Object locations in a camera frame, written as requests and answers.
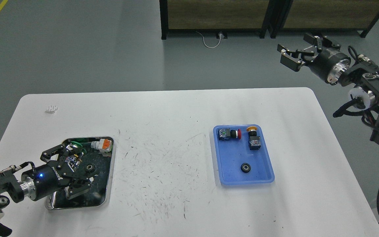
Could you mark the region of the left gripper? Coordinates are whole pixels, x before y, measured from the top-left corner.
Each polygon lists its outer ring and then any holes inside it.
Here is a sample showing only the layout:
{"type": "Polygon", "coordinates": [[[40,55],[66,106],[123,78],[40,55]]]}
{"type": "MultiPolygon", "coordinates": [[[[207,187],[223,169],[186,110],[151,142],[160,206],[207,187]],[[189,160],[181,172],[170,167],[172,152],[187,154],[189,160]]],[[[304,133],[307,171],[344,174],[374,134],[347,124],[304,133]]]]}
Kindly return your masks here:
{"type": "Polygon", "coordinates": [[[40,160],[46,164],[28,171],[28,177],[32,180],[31,193],[28,197],[38,201],[59,190],[65,191],[68,200],[76,198],[88,192],[95,174],[85,172],[85,168],[72,171],[64,163],[67,155],[66,145],[60,144],[41,153],[40,160]]]}

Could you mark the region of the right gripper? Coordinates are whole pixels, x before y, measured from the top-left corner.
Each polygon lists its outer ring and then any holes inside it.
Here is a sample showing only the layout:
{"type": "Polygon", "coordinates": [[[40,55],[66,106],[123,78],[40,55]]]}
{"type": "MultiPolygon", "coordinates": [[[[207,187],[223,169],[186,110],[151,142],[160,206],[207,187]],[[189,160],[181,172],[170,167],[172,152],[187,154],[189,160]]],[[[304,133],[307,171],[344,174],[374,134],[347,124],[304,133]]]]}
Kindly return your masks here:
{"type": "Polygon", "coordinates": [[[351,58],[340,52],[341,44],[322,34],[305,33],[303,40],[312,46],[293,51],[278,44],[280,63],[294,72],[300,71],[303,66],[308,66],[322,81],[337,83],[351,64],[351,58]]]}

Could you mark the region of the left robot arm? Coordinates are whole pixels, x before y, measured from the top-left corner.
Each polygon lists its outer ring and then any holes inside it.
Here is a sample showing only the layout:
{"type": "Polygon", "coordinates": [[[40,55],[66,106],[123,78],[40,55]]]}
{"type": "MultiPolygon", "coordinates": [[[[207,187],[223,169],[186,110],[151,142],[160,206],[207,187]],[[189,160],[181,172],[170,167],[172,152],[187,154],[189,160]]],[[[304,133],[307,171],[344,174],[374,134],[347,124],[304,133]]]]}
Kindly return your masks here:
{"type": "MultiPolygon", "coordinates": [[[[19,203],[24,198],[38,201],[62,189],[67,199],[88,192],[99,169],[94,164],[83,163],[84,155],[85,148],[78,142],[71,142],[43,151],[40,160],[44,164],[41,166],[28,161],[0,171],[0,219],[11,201],[19,203]]],[[[0,223],[0,237],[11,234],[12,230],[0,223]]]]}

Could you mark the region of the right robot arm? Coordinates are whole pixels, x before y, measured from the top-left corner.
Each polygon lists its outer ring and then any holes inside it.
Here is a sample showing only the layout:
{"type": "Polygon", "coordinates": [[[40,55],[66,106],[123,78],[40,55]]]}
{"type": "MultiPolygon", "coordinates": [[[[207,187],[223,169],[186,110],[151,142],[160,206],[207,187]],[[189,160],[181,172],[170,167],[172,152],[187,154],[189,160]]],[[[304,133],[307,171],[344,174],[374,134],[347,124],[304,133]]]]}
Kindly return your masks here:
{"type": "Polygon", "coordinates": [[[306,33],[303,39],[310,44],[305,49],[291,50],[278,44],[280,63],[294,72],[306,66],[329,85],[353,85],[348,102],[333,117],[362,117],[363,123],[372,128],[370,141],[379,145],[379,66],[352,46],[346,55],[341,52],[341,44],[328,36],[306,33]]]}

